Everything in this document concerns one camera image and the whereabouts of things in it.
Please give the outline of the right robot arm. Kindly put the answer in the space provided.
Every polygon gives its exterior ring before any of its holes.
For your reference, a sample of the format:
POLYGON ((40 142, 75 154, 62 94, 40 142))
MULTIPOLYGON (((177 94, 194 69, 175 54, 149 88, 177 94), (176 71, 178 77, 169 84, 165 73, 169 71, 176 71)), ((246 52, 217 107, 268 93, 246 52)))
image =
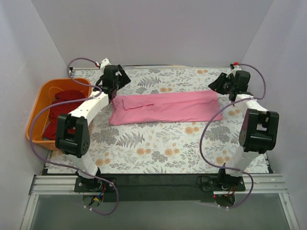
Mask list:
POLYGON ((228 95, 233 105, 244 115, 239 133, 239 147, 231 159, 219 169, 216 184, 222 190, 236 189, 243 184, 243 171, 257 158, 275 147, 279 114, 269 111, 248 92, 250 73, 237 64, 230 73, 221 73, 209 88, 218 94, 228 95))

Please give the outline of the pink t shirt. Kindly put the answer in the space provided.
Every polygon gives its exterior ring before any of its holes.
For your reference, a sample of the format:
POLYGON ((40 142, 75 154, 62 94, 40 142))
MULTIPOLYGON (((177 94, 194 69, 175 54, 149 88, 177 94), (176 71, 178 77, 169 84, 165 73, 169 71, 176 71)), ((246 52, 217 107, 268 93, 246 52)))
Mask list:
POLYGON ((207 122, 219 110, 217 93, 206 90, 118 95, 112 101, 113 126, 148 122, 207 122))

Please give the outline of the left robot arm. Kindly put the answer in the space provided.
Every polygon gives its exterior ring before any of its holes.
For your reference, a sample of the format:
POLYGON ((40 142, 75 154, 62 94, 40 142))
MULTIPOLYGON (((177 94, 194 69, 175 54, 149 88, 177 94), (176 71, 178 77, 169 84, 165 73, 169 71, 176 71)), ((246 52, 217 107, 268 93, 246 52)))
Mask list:
POLYGON ((58 116, 56 147, 66 154, 77 168, 81 185, 96 192, 102 186, 99 168, 88 153, 90 147, 89 125, 101 110, 116 97, 117 91, 130 83, 130 78, 120 65, 112 65, 108 58, 97 62, 103 74, 95 83, 90 99, 81 103, 69 114, 58 116))

